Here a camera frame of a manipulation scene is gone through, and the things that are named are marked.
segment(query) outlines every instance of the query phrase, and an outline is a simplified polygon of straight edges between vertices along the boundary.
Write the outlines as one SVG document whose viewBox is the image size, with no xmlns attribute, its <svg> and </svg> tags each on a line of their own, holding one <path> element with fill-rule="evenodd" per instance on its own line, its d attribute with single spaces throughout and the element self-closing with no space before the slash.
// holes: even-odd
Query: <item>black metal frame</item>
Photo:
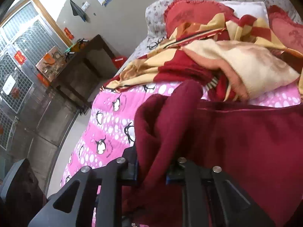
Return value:
<svg viewBox="0 0 303 227">
<path fill-rule="evenodd" d="M 17 175 L 22 167 L 22 163 L 18 163 L 9 173 L 10 180 L 4 182 L 5 191 L 0 189 L 4 203 L 7 203 L 6 193 L 14 185 L 14 174 Z M 45 206 L 40 206 L 40 211 L 31 213 L 33 216 L 28 226 L 90 226 L 96 207 L 96 227 L 130 227 L 130 216 L 122 216 L 121 192 L 122 186 L 137 184 L 137 172 L 135 147 L 125 149 L 122 157 L 105 167 L 92 169 L 84 166 L 58 193 L 48 198 Z M 209 227 L 209 216 L 213 227 L 275 226 L 219 166 L 207 169 L 181 157 L 171 164 L 166 179 L 167 184 L 179 184 L 183 188 L 183 227 Z M 99 185 L 102 190 L 97 195 Z M 28 204 L 34 205 L 35 202 L 31 200 Z"/>
</svg>

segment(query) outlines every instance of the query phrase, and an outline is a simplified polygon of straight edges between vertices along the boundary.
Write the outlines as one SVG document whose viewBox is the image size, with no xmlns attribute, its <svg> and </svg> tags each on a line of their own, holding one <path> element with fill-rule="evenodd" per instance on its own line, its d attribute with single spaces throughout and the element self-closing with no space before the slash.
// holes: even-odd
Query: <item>window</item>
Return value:
<svg viewBox="0 0 303 227">
<path fill-rule="evenodd" d="M 0 96 L 15 113 L 20 111 L 33 82 L 37 82 L 35 65 L 52 47 L 57 46 L 62 53 L 67 49 L 38 11 L 29 1 L 0 27 Z M 14 59 L 17 51 L 26 57 L 27 68 Z M 7 95 L 2 89 L 9 75 L 16 81 L 17 95 Z"/>
<path fill-rule="evenodd" d="M 0 130 L 2 132 L 2 134 L 0 135 L 0 146 L 6 149 L 13 122 L 1 110 L 0 110 L 0 124 L 1 124 Z"/>
</svg>

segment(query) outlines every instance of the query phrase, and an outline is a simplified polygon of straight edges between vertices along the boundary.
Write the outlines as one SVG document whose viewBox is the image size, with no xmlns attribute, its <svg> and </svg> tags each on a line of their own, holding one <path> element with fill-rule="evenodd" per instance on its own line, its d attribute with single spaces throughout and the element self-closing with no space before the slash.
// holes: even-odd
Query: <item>black metal bracket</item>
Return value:
<svg viewBox="0 0 303 227">
<path fill-rule="evenodd" d="M 121 226 L 122 186 L 133 186 L 136 180 L 137 158 L 135 147 L 131 147 L 105 167 L 82 167 L 28 226 L 91 226 L 96 203 L 96 226 Z M 97 195 L 99 185 L 102 190 Z"/>
<path fill-rule="evenodd" d="M 122 157 L 105 167 L 83 166 L 56 194 L 41 195 L 28 160 L 14 164 L 0 187 L 0 212 L 10 215 L 10 227 L 91 226 L 96 207 L 96 227 L 130 227 L 130 216 L 122 217 L 122 186 L 137 183 L 136 148 L 125 149 Z M 179 184 L 183 191 L 183 227 L 274 227 L 275 223 L 257 203 L 224 171 L 197 166 L 179 158 L 167 172 L 167 184 Z M 29 183 L 29 193 L 18 187 Z M 97 195 L 98 186 L 102 190 Z M 30 209 L 26 218 L 20 209 Z"/>
<path fill-rule="evenodd" d="M 272 227 L 275 223 L 221 167 L 199 167 L 179 158 L 167 183 L 183 186 L 183 227 Z"/>
</svg>

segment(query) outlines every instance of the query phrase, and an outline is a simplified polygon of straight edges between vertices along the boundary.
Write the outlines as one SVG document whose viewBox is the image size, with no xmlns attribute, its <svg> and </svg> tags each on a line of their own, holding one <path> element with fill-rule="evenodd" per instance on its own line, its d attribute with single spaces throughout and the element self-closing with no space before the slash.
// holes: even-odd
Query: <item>maroon blanket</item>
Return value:
<svg viewBox="0 0 303 227">
<path fill-rule="evenodd" d="M 124 189 L 124 213 L 149 226 L 181 226 L 181 189 L 165 186 L 165 174 L 183 156 L 221 166 L 282 226 L 302 199 L 303 105 L 273 109 L 206 102 L 201 95 L 190 80 L 137 110 L 140 186 Z"/>
</svg>

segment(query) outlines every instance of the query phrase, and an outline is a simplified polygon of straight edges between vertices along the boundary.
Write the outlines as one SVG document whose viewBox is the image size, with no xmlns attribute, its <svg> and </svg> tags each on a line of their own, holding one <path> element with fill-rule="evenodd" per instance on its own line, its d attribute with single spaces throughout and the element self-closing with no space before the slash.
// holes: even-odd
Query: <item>bed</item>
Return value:
<svg viewBox="0 0 303 227">
<path fill-rule="evenodd" d="M 151 44 L 160 42 L 166 36 L 163 14 L 172 1 L 157 0 L 147 7 L 145 13 L 148 26 L 147 37 L 139 44 L 117 74 L 130 61 L 148 53 Z M 302 24 L 298 12 L 289 0 L 216 1 L 261 1 L 266 7 L 278 5 L 288 13 L 294 22 Z M 125 148 L 133 146 L 135 141 L 134 114 L 137 108 L 153 94 L 171 95 L 178 85 L 180 82 L 162 82 L 135 86 L 124 93 L 116 93 L 108 89 L 100 92 L 93 102 L 89 124 L 70 156 L 60 186 L 65 185 L 82 166 L 88 165 L 93 169 L 105 166 L 111 160 L 120 157 Z M 207 89 L 205 89 L 202 99 L 208 100 Z M 249 103 L 279 108 L 300 104 L 301 98 L 296 83 L 291 83 L 249 100 Z"/>
</svg>

